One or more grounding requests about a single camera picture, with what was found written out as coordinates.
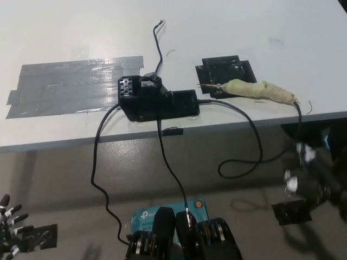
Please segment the right robot hand black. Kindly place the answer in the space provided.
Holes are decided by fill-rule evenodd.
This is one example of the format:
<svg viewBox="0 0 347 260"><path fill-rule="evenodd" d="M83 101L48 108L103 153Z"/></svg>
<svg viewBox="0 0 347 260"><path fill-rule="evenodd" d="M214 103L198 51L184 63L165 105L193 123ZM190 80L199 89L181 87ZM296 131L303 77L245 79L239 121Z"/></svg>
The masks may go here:
<svg viewBox="0 0 347 260"><path fill-rule="evenodd" d="M328 201L346 221L346 131L330 129L321 143L331 154L331 164L319 153L318 146L299 140L286 142L286 191L304 198L310 211Z"/></svg>

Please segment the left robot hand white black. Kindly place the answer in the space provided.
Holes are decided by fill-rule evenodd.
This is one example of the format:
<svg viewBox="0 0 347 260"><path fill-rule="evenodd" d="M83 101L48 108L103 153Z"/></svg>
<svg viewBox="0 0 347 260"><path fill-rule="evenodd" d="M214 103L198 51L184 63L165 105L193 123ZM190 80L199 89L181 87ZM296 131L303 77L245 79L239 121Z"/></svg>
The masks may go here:
<svg viewBox="0 0 347 260"><path fill-rule="evenodd" d="M8 208L10 195L5 194L1 199L1 259L14 259L20 252L28 252L33 245L33 237L24 235L33 230L32 225L15 227L18 222L25 220L27 213L15 216L22 208L21 204Z"/></svg>

